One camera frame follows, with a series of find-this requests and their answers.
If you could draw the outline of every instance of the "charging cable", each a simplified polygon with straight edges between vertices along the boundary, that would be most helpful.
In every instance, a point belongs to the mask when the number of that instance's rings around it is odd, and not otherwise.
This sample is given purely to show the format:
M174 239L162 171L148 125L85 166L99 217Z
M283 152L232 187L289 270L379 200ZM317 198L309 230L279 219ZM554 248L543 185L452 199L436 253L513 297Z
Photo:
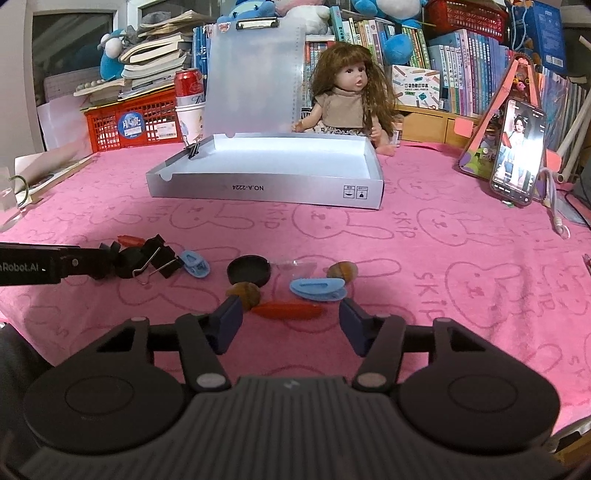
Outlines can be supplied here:
M554 172L547 167L540 169L540 174L546 176L546 198L544 199L544 205L552 212L552 224L554 231L564 239L570 238L569 227L562 223L562 217L558 215L558 209L556 203L558 201L558 195L556 193L556 181L554 179Z
M513 37L512 41L511 41L511 50L513 51L520 51L520 49L522 49L523 44L525 43L525 39L527 37L527 29L525 28L525 14L527 13L527 5L525 4L525 2L523 2L524 4L524 10L523 10L523 15L521 16L521 20L519 21L519 24L521 26L523 26L523 35L521 36L521 41L519 42L519 45L515 46L515 41L517 40L517 22L515 22L515 4L511 5L511 22L513 24L513 35L511 35Z

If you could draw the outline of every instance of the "black lid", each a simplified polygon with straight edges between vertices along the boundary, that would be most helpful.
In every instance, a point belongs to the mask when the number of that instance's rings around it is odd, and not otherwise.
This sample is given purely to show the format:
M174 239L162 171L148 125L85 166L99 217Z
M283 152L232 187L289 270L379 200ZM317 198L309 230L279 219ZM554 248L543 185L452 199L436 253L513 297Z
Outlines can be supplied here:
M230 262L226 271L232 285L245 281L262 287L271 278L271 264L266 258L259 255L244 255L235 258Z

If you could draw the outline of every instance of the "white cable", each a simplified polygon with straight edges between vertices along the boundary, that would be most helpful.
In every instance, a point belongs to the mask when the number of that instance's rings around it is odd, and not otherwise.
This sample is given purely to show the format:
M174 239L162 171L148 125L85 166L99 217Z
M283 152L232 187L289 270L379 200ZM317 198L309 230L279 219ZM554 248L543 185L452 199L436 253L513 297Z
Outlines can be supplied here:
M562 238L569 239L569 227L562 223L562 218L558 215L558 210L556 208L556 201L558 199L558 195L556 193L556 182L554 180L554 172L547 167L543 167L540 169L540 174L542 173L546 175L546 198L544 199L544 204L552 212L552 226L554 228L554 231L557 234L559 234Z

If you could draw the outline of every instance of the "orange toy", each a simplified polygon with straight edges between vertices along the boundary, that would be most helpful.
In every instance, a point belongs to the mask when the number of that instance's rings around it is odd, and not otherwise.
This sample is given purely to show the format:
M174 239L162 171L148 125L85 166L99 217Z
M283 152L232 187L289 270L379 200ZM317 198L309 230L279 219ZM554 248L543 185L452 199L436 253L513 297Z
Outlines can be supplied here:
M254 307L251 312L269 320L311 320L324 313L324 308L302 301L268 301Z

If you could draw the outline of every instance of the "white box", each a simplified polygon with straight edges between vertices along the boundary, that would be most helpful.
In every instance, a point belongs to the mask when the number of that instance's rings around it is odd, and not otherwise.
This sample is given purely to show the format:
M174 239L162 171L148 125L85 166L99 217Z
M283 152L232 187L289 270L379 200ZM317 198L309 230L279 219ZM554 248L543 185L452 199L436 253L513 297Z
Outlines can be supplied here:
M437 70L392 65L392 88L401 105L418 108L439 108L439 76Z
M212 135L146 174L152 197L261 200L378 210L384 178L371 142L353 135Z

